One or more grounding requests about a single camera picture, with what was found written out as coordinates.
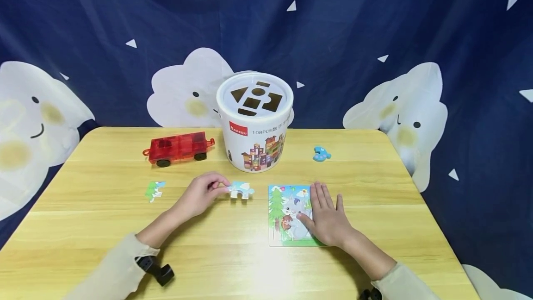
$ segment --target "blue puzzle piece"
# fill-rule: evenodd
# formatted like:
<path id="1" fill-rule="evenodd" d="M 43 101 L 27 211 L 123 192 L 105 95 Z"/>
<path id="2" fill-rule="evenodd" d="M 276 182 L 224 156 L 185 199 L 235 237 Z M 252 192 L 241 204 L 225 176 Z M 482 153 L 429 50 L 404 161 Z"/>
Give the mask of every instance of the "blue puzzle piece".
<path id="1" fill-rule="evenodd" d="M 231 198 L 237 198 L 237 195 L 240 192 L 242 199 L 248 199 L 249 195 L 255 192 L 255 190 L 250 188 L 250 184 L 248 182 L 239 182 L 239 181 L 235 181 L 231 185 L 231 187 L 229 187 L 229 190 L 230 190 Z"/>
<path id="2" fill-rule="evenodd" d="M 315 147 L 315 156 L 313 160 L 318 161 L 319 163 L 323 162 L 326 159 L 331 159 L 332 155 L 327 152 L 324 148 L 320 146 Z"/>

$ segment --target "black wheel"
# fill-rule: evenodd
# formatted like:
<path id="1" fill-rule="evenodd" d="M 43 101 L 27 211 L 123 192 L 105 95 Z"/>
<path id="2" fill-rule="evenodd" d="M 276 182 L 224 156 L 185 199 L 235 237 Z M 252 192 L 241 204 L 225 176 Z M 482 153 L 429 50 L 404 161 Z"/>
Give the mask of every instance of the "black wheel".
<path id="1" fill-rule="evenodd" d="M 201 161 L 207 159 L 207 153 L 198 153 L 197 155 L 194 155 L 194 159 Z"/>
<path id="2" fill-rule="evenodd" d="M 155 163 L 157 164 L 158 167 L 168 167 L 170 166 L 170 161 L 169 160 L 157 160 L 157 162 Z"/>

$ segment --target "finger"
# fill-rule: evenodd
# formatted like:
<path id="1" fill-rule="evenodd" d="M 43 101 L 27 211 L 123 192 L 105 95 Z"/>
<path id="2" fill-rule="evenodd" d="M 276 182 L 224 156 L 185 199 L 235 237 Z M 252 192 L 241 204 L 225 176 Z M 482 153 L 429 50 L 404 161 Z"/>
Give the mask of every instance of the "finger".
<path id="1" fill-rule="evenodd" d="M 315 184 L 311 184 L 309 187 L 310 195 L 311 195 L 311 208 L 313 211 L 320 209 L 320 201 L 318 200 L 318 195 L 316 194 L 316 187 Z"/>
<path id="2" fill-rule="evenodd" d="M 324 190 L 322 189 L 322 184 L 320 182 L 315 182 L 315 188 L 320 207 L 324 209 L 328 206 L 328 203 L 326 201 L 326 196 L 324 195 Z"/>
<path id="3" fill-rule="evenodd" d="M 330 209 L 335 209 L 335 206 L 333 205 L 333 200 L 331 195 L 329 194 L 328 186 L 324 183 L 322 184 L 322 191 L 324 192 L 324 197 L 326 198 L 326 203 Z"/>
<path id="4" fill-rule="evenodd" d="M 221 174 L 217 173 L 216 171 L 211 171 L 209 173 L 205 173 L 203 175 L 200 175 L 199 177 L 196 178 L 196 180 L 199 181 L 199 183 L 201 183 L 202 185 L 204 185 L 206 187 L 209 184 L 213 183 L 213 182 L 221 182 L 224 185 L 226 185 L 227 187 L 230 186 L 230 181 L 228 181 L 227 178 L 225 178 Z"/>
<path id="5" fill-rule="evenodd" d="M 207 193 L 209 202 L 213 202 L 215 198 L 220 197 L 223 194 L 227 194 L 230 190 L 227 187 L 218 187 Z"/>
<path id="6" fill-rule="evenodd" d="M 344 202 L 341 194 L 337 195 L 337 211 L 344 212 Z"/>
<path id="7" fill-rule="evenodd" d="M 297 218 L 309 230 L 309 232 L 311 232 L 312 234 L 315 233 L 315 222 L 311 220 L 311 218 L 304 215 L 304 213 L 298 213 Z"/>
<path id="8" fill-rule="evenodd" d="M 218 188 L 218 185 L 220 185 L 220 182 L 218 182 L 218 181 L 214 181 L 213 183 L 211 183 L 211 184 L 209 185 L 209 187 L 207 188 L 207 191 L 211 191 L 211 190 L 213 190 L 213 189 Z"/>

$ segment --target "container lid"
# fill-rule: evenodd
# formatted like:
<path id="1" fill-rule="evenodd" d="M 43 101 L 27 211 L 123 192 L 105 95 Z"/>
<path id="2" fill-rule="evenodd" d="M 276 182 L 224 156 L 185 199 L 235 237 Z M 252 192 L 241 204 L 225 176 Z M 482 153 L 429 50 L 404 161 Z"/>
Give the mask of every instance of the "container lid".
<path id="1" fill-rule="evenodd" d="M 218 88 L 218 107 L 243 120 L 270 118 L 291 110 L 291 87 L 274 75 L 261 72 L 239 73 Z"/>

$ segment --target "triangle cutout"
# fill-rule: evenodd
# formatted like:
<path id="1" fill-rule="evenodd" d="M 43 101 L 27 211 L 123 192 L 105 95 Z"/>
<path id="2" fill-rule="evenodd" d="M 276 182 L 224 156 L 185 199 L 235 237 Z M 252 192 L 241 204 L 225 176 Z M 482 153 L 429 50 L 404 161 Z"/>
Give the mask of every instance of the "triangle cutout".
<path id="1" fill-rule="evenodd" d="M 234 97 L 234 99 L 235 99 L 235 101 L 237 103 L 239 103 L 239 101 L 241 101 L 242 96 L 244 95 L 244 93 L 246 93 L 247 89 L 248 89 L 248 87 L 243 87 L 241 89 L 236 89 L 236 90 L 232 90 L 231 91 L 231 94 L 232 94 L 232 96 Z"/>
<path id="2" fill-rule="evenodd" d="M 291 12 L 297 9 L 297 1 L 293 1 L 292 4 L 287 8 L 287 12 Z"/>
<path id="3" fill-rule="evenodd" d="M 520 94 L 522 94 L 523 97 L 525 97 L 528 101 L 533 103 L 533 89 L 525 89 L 519 91 Z"/>
<path id="4" fill-rule="evenodd" d="M 511 9 L 514 4 L 516 4 L 518 0 L 508 0 L 507 1 L 507 10 Z"/>
<path id="5" fill-rule="evenodd" d="M 135 42 L 135 39 L 133 39 L 131 41 L 127 41 L 126 45 L 129 45 L 132 48 L 137 48 L 137 43 Z"/>
<path id="6" fill-rule="evenodd" d="M 387 58 L 389 58 L 389 55 L 385 55 L 383 57 L 378 58 L 378 61 L 384 63 L 387 60 Z"/>
<path id="7" fill-rule="evenodd" d="M 455 171 L 455 168 L 453 168 L 452 171 L 450 171 L 448 176 L 453 178 L 456 181 L 459 181 L 459 177 L 457 176 L 457 172 Z"/>

